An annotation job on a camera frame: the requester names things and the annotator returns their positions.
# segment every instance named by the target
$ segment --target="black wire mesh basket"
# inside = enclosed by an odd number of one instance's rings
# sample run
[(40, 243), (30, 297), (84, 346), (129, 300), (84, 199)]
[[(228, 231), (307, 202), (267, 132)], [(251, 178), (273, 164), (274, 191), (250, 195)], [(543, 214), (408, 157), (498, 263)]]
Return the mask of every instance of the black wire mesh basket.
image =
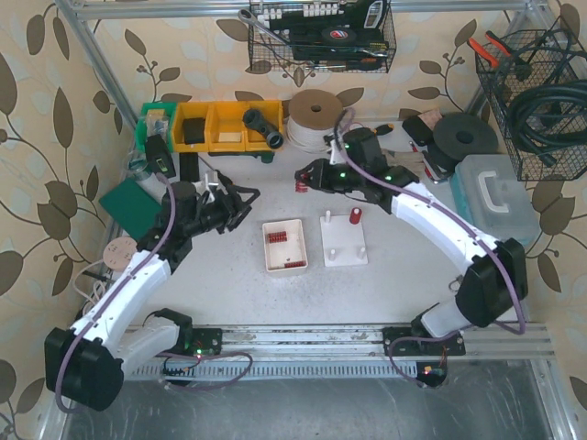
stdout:
[[(315, 76), (315, 72), (387, 73), (392, 67), (396, 41), (391, 6), (389, 0), (386, 1), (385, 13), (376, 28), (353, 30), (342, 26), (308, 26), (306, 29), (277, 29), (278, 35), (288, 41), (288, 45), (249, 26), (249, 72), (283, 71), (283, 76), (291, 76), (298, 87), (306, 77)], [(251, 2), (250, 12), (255, 17), (266, 17), (272, 10), (280, 11), (280, 17), (288, 17), (290, 14), (300, 16), (308, 5), (311, 4)], [(320, 5), (332, 10), (338, 3)], [(354, 42), (349, 45), (337, 44), (333, 38), (324, 36), (326, 31), (335, 37), (349, 38), (351, 34)]]
[[(519, 181), (570, 181), (587, 171), (585, 143), (553, 148), (549, 143), (537, 142), (536, 149), (529, 149), (511, 123), (511, 104), (519, 94), (545, 83), (565, 84), (578, 79), (573, 68), (577, 63), (584, 64), (584, 60), (569, 62), (565, 51), (584, 51), (584, 48), (569, 31), (560, 29), (560, 21), (561, 18), (549, 30), (521, 30), (503, 37), (513, 51), (509, 57), (491, 43), (484, 45), (499, 61), (497, 68), (475, 54), (479, 80)], [(563, 102), (542, 104), (526, 122), (541, 137), (556, 139), (587, 130), (587, 108), (579, 110), (574, 104)]]

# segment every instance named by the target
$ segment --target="wire shelf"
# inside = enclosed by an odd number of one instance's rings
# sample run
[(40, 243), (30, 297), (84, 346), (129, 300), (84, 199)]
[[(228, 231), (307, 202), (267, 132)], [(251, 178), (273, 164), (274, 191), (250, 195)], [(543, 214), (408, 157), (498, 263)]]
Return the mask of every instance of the wire shelf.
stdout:
[[(250, 12), (258, 17), (267, 14), (271, 9), (281, 10), (285, 16), (288, 13), (303, 13), (304, 5), (308, 3), (251, 3)], [(322, 29), (306, 27), (303, 31), (294, 29), (278, 30), (279, 35), (290, 41), (284, 45), (276, 39), (259, 32), (254, 26), (249, 26), (249, 72), (265, 73), (268, 70), (281, 70), (293, 75), (296, 84), (304, 81), (307, 76), (314, 76), (314, 72), (361, 72), (386, 73), (392, 67), (395, 56), (396, 41), (393, 30), (391, 6), (388, 7), (382, 23), (375, 29), (358, 30), (358, 37), (354, 46), (367, 49), (362, 45), (363, 40), (372, 40), (381, 52), (375, 58), (360, 50), (349, 49), (349, 46), (325, 44), (302, 44), (299, 41), (320, 40)]]
[[(587, 145), (553, 150), (549, 145), (538, 144), (545, 152), (534, 154), (526, 151), (513, 136), (514, 130), (509, 126), (508, 119), (509, 105), (520, 93), (543, 85), (545, 82), (564, 84), (578, 79), (570, 64), (565, 61), (566, 55), (551, 50), (552, 48), (563, 50), (563, 46), (565, 48), (567, 46), (567, 41), (561, 41), (544, 29), (517, 31), (503, 37), (502, 40), (514, 51), (512, 56), (505, 57), (494, 45), (488, 43), (484, 48), (500, 62), (500, 66), (492, 69), (489, 63), (477, 53), (475, 53), (475, 65), (482, 88), (504, 137), (517, 179), (519, 181), (570, 181), (579, 178), (587, 171)], [(577, 40), (572, 49), (584, 50)], [(527, 77), (521, 75), (520, 78), (521, 69), (528, 69), (520, 67), (520, 59), (523, 60), (522, 63), (526, 62), (530, 67)], [(566, 115), (572, 110), (571, 107), (572, 104), (560, 103), (560, 114)], [(552, 104), (543, 104), (537, 109), (535, 115), (527, 119), (527, 123), (542, 136), (587, 129), (585, 112), (573, 112), (574, 115), (562, 117), (554, 124), (543, 124), (542, 122), (546, 119), (536, 115), (549, 115), (552, 111)], [(545, 165), (544, 158), (547, 154), (555, 160), (554, 165)]]

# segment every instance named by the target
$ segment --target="red cylinder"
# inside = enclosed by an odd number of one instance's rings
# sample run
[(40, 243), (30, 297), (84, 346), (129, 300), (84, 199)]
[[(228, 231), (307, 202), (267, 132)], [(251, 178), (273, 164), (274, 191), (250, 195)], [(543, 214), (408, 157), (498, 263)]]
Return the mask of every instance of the red cylinder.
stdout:
[(363, 212), (360, 208), (352, 208), (350, 210), (349, 221), (353, 225), (357, 225), (360, 222), (360, 217), (363, 215)]

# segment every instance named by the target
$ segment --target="black bracket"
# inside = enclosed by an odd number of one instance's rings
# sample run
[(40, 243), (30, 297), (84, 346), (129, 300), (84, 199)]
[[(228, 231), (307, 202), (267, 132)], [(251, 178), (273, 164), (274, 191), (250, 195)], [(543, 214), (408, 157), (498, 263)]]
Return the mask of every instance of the black bracket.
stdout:
[[(409, 325), (385, 327), (382, 333), (383, 350), (385, 351), (385, 356), (389, 356), (389, 346), (392, 342), (400, 337), (412, 336), (412, 327)], [(447, 349), (447, 356), (465, 356), (467, 354), (462, 336), (455, 335), (442, 342), (400, 342), (393, 348), (393, 355), (397, 357), (441, 357), (445, 348)]]
[(194, 327), (192, 330), (192, 347), (198, 355), (219, 355), (222, 351), (222, 329)]

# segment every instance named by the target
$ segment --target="robotic arm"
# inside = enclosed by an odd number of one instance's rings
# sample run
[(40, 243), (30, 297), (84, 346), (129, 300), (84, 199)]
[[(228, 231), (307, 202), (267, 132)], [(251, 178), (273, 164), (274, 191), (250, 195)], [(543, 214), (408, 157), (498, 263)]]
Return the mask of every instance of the robotic arm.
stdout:
[[(330, 160), (314, 160), (295, 173), (297, 181), (324, 193), (361, 192), (365, 202), (379, 205), (387, 214), (405, 220), (430, 239), (463, 276), (454, 298), (438, 303), (417, 316), (412, 322), (413, 336), (442, 337), (468, 325), (486, 327), (512, 307), (504, 278), (473, 237), (444, 214), (431, 209), (429, 204), (371, 183), (346, 163), (332, 137), (327, 137), (326, 141), (332, 147)], [(370, 175), (442, 205), (412, 172), (404, 167), (390, 168), (387, 165), (377, 138), (368, 128), (357, 128), (346, 133), (343, 145), (349, 158)], [(512, 238), (501, 242), (472, 225), (468, 226), (478, 240), (490, 245), (491, 251), (504, 264), (518, 300), (525, 298), (526, 260), (522, 245)]]
[[(145, 260), (169, 224), (172, 207), (169, 192), (163, 197), (155, 225), (138, 242), (138, 251), (125, 272), (100, 302), (69, 329), (54, 328), (47, 336), (45, 373), (49, 390), (55, 391), (65, 355), (86, 326), (90, 328), (83, 334), (66, 366), (61, 393), (97, 411), (110, 406), (126, 375), (160, 352), (194, 354), (192, 318), (189, 316), (163, 309), (134, 333), (126, 333), (128, 325), (145, 301), (170, 278), (192, 250), (192, 238), (213, 229), (223, 234), (225, 230), (238, 227), (260, 192), (236, 186), (218, 171), (206, 174), (205, 191), (201, 195), (187, 181), (174, 183), (172, 189), (175, 219), (171, 234), (155, 257), (115, 296), (119, 284)], [(243, 201), (241, 194), (250, 194), (250, 197)], [(108, 301), (104, 313), (96, 318), (97, 311)]]

